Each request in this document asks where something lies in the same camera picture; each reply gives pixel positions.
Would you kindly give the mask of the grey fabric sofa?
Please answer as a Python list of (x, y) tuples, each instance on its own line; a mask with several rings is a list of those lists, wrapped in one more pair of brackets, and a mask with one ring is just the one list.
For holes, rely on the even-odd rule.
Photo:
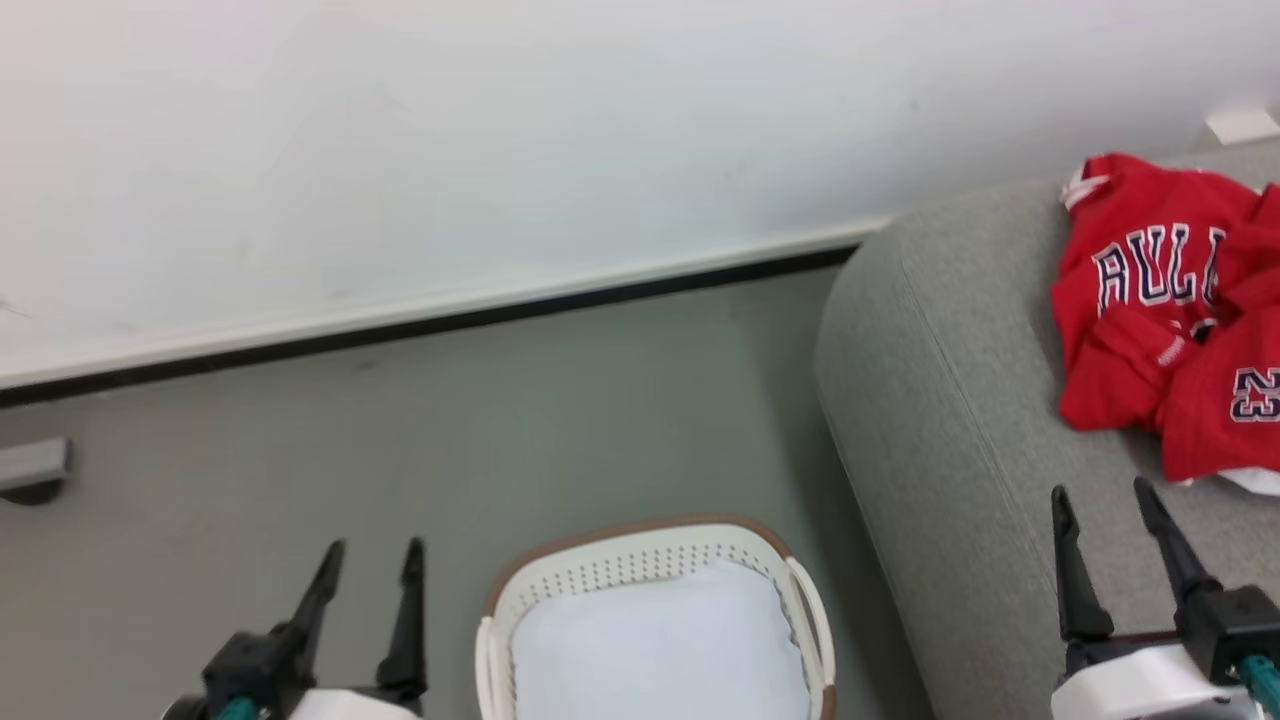
[(1133, 491), (1148, 477), (1207, 569), (1280, 603), (1280, 498), (1162, 480), (1158, 441), (1065, 424), (1050, 287), (1079, 158), (920, 204), (840, 272), (820, 406), (937, 720), (1050, 720), (1062, 673), (1050, 496), (1065, 486), (1121, 633), (1172, 624)]

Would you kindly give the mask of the cream laundry basket brown rim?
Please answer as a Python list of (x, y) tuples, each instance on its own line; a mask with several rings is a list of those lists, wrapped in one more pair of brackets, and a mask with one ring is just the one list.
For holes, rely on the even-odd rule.
[(806, 720), (835, 720), (835, 639), (817, 584), (781, 536), (755, 519), (730, 512), (626, 523), (520, 555), (492, 584), (475, 638), (480, 719), (517, 720), (509, 643), (538, 603), (667, 582), (714, 561), (736, 562), (771, 580), (801, 655), (810, 701)]

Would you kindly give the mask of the white cloth in basket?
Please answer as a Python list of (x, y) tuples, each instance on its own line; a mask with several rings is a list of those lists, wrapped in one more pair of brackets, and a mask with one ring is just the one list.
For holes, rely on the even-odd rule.
[(809, 720), (774, 584), (737, 564), (540, 602), (511, 643), (516, 720)]

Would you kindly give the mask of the small white plastic box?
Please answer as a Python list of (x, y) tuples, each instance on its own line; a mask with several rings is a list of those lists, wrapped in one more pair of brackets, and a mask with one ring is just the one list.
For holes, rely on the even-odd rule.
[(1204, 141), (1225, 149), (1280, 138), (1280, 118), (1268, 108), (1217, 111), (1204, 118)]

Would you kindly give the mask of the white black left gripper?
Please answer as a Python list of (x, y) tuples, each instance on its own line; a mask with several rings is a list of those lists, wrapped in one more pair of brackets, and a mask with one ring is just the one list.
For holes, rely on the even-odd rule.
[(174, 700), (160, 720), (422, 720), (425, 542), (412, 538), (406, 551), (396, 624), (372, 685), (323, 687), (315, 655), (344, 560), (346, 542), (333, 541), (291, 620), (266, 634), (236, 633), (202, 670), (202, 691)]

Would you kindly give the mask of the red white basketball jersey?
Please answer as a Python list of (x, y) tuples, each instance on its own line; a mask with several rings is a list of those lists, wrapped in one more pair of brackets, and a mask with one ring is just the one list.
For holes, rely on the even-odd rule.
[(1065, 421), (1156, 434), (1174, 484), (1280, 497), (1280, 183), (1108, 152), (1061, 201)]

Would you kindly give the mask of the white black baseboard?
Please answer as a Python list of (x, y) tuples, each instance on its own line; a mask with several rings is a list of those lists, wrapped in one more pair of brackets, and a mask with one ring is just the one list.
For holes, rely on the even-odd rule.
[(244, 328), (161, 337), (79, 357), (35, 359), (0, 366), (0, 409), (836, 266), (888, 220), (878, 215), (776, 240), (759, 249), (717, 250), (503, 293), (328, 309)]

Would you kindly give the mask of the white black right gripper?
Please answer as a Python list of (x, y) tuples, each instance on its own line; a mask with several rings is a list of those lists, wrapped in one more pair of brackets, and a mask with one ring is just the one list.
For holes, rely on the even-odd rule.
[(1066, 673), (1051, 694), (1053, 720), (1280, 720), (1280, 606), (1261, 588), (1224, 591), (1155, 486), (1133, 489), (1155, 538), (1180, 626), (1117, 635), (1094, 592), (1065, 486), (1051, 491), (1059, 634)]

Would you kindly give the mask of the black partition foot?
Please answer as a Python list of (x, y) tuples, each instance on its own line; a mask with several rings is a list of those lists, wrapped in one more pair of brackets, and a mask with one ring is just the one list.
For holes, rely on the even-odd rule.
[(0, 489), (0, 500), (9, 503), (38, 507), (58, 500), (64, 489), (65, 480), (55, 478), (24, 486), (13, 486)]

